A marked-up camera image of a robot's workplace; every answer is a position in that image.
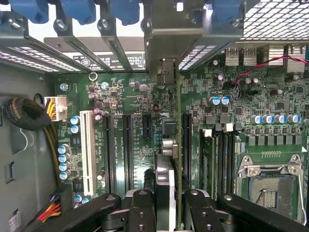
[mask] gray case wall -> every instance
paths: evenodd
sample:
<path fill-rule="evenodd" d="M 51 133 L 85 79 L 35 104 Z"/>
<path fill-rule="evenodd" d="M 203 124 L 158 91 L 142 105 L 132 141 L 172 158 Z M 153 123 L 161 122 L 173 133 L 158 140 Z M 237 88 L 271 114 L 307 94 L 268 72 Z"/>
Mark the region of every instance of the gray case wall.
<path fill-rule="evenodd" d="M 39 73 L 32 73 L 0 64 L 0 106 L 13 96 L 33 99 L 36 93 L 53 96 L 53 85 Z M 34 145 L 12 154 L 9 122 L 3 118 L 0 127 L 0 232 L 9 232 L 9 219 L 20 211 L 21 231 L 49 201 L 56 188 L 51 155 L 42 131 L 33 132 Z M 14 162 L 15 180 L 6 184 L 4 166 Z"/>

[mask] pcie x1 slot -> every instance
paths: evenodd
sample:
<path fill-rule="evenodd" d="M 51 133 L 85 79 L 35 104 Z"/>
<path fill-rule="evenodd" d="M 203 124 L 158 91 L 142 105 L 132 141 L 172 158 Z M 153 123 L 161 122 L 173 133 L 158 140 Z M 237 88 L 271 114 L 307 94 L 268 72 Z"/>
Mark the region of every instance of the pcie x1 slot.
<path fill-rule="evenodd" d="M 189 114 L 182 114 L 182 150 L 183 150 L 183 170 L 189 177 L 191 182 L 191 162 L 192 162 L 192 116 Z"/>
<path fill-rule="evenodd" d="M 116 161 L 114 150 L 113 118 L 103 117 L 103 148 L 105 157 L 106 192 L 116 193 Z"/>
<path fill-rule="evenodd" d="M 132 124 L 131 115 L 122 116 L 126 192 L 134 188 Z"/>
<path fill-rule="evenodd" d="M 81 111 L 81 141 L 84 194 L 93 196 L 97 191 L 95 132 L 92 111 Z"/>

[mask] ram slot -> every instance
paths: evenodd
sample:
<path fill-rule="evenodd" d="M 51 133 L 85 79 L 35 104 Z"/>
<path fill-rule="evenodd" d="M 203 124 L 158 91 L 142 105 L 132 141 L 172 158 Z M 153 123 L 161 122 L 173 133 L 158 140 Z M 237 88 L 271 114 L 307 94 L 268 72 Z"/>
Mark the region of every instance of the ram slot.
<path fill-rule="evenodd" d="M 124 162 L 125 162 L 125 186 L 126 192 L 134 188 L 133 179 L 133 121 L 131 115 L 122 116 Z"/>
<path fill-rule="evenodd" d="M 92 111 L 80 112 L 84 195 L 97 191 L 95 132 Z"/>
<path fill-rule="evenodd" d="M 226 166 L 226 193 L 234 193 L 235 179 L 235 133 L 227 135 L 227 166 Z"/>
<path fill-rule="evenodd" d="M 192 164 L 192 116 L 189 114 L 182 114 L 182 149 L 183 149 L 183 170 L 189 177 L 191 182 L 191 164 Z"/>
<path fill-rule="evenodd" d="M 116 161 L 114 150 L 113 118 L 103 117 L 103 150 L 105 157 L 106 192 L 116 193 Z"/>

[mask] heatsink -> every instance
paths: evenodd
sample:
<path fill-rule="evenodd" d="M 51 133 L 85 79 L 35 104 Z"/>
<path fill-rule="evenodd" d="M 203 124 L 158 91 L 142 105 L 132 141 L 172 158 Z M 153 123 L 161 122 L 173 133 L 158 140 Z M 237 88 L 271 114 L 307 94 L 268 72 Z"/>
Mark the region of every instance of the heatsink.
<path fill-rule="evenodd" d="M 95 195 L 97 191 L 95 132 L 93 125 L 93 112 L 86 110 L 80 112 L 82 162 L 84 195 Z"/>

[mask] chip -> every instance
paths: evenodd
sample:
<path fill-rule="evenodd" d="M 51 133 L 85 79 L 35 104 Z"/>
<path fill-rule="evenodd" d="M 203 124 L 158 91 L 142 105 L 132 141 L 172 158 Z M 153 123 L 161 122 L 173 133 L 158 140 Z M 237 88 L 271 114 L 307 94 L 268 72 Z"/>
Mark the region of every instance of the chip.
<path fill-rule="evenodd" d="M 71 147 L 82 147 L 81 137 L 78 134 L 71 135 L 70 137 Z"/>
<path fill-rule="evenodd" d="M 242 115 L 242 108 L 241 108 L 241 107 L 237 107 L 237 108 L 235 109 L 235 113 L 236 113 L 237 115 Z"/>

